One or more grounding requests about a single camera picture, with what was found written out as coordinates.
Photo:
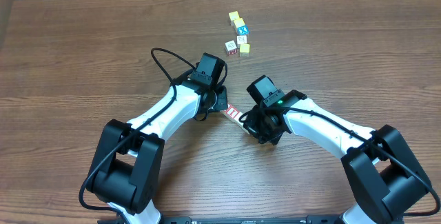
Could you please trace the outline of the red I wooden block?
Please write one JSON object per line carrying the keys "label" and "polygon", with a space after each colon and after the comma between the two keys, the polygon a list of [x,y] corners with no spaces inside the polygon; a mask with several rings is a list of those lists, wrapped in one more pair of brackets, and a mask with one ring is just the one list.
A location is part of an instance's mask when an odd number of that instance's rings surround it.
{"label": "red I wooden block", "polygon": [[226,117],[234,122],[238,122],[243,113],[231,104],[227,104],[228,111]]}

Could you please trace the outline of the white ladybug wooden block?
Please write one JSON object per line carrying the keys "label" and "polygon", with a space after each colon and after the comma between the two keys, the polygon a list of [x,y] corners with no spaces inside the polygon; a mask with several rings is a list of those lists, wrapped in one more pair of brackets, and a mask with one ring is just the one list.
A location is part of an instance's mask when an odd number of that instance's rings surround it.
{"label": "white ladybug wooden block", "polygon": [[243,124],[244,124],[244,123],[241,123],[240,121],[238,121],[238,125],[242,128],[242,130],[243,130],[245,133],[249,134],[249,131],[244,127]]}

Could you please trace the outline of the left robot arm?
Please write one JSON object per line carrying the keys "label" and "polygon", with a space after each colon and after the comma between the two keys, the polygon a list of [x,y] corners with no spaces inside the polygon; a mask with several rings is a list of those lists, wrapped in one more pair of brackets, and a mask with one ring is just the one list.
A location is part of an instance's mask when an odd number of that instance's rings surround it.
{"label": "left robot arm", "polygon": [[226,76],[226,62],[205,53],[199,63],[169,79],[167,94],[148,111],[126,123],[109,121],[79,190],[80,204],[100,210],[84,201],[89,191],[106,204],[104,211],[116,214],[112,223],[160,223],[161,213],[152,199],[165,142],[184,122],[226,110]]}

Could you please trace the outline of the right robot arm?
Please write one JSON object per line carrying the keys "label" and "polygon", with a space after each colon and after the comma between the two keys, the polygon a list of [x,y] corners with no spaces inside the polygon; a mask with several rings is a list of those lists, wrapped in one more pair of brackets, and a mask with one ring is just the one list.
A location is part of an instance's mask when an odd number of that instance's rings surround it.
{"label": "right robot arm", "polygon": [[247,92],[255,106],[239,121],[260,144],[278,144],[284,133],[309,139],[342,163],[356,204],[339,223],[401,223],[427,194],[440,211],[440,197],[401,133],[384,125],[378,130],[348,122],[297,90],[284,93],[263,75]]}

